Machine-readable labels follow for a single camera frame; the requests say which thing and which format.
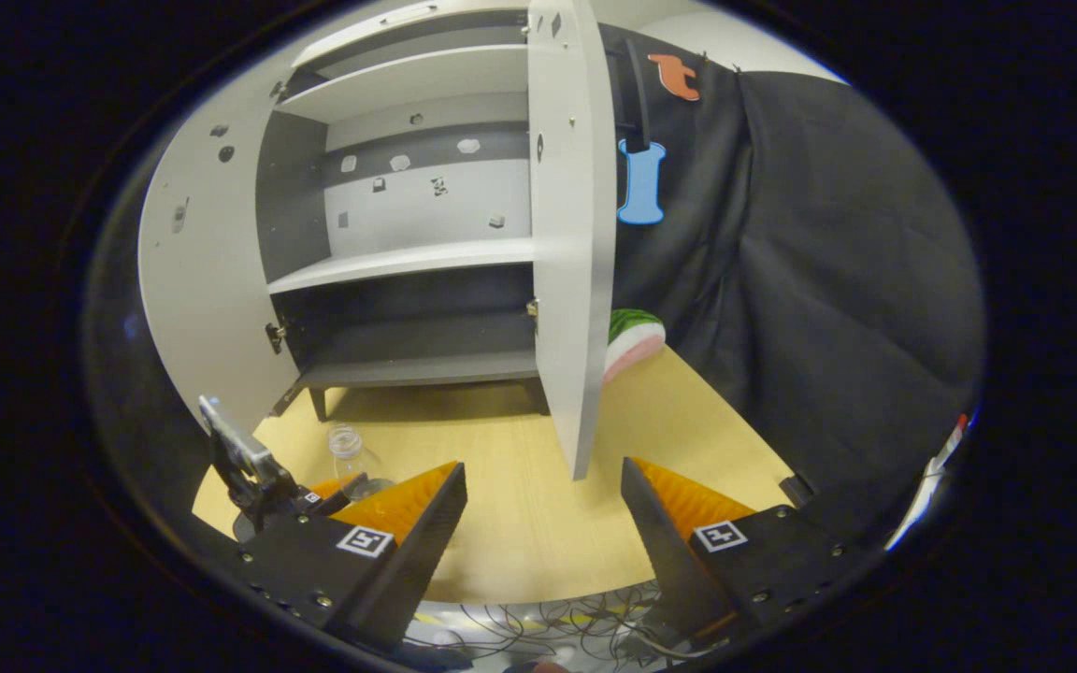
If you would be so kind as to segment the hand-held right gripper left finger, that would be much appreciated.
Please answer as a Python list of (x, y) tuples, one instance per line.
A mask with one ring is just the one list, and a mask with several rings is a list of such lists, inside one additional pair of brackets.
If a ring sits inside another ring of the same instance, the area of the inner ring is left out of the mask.
[(308, 523), (274, 525), (232, 561), (249, 588), (332, 637), (389, 651), (414, 614), (467, 503), (446, 463)]

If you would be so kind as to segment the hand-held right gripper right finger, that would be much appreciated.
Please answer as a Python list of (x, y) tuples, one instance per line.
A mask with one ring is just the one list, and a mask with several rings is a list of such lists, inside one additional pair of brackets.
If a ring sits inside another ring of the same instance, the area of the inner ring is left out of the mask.
[(754, 510), (640, 457), (624, 459), (621, 494), (661, 592), (640, 632), (661, 647), (768, 637), (853, 580), (869, 553), (791, 504)]

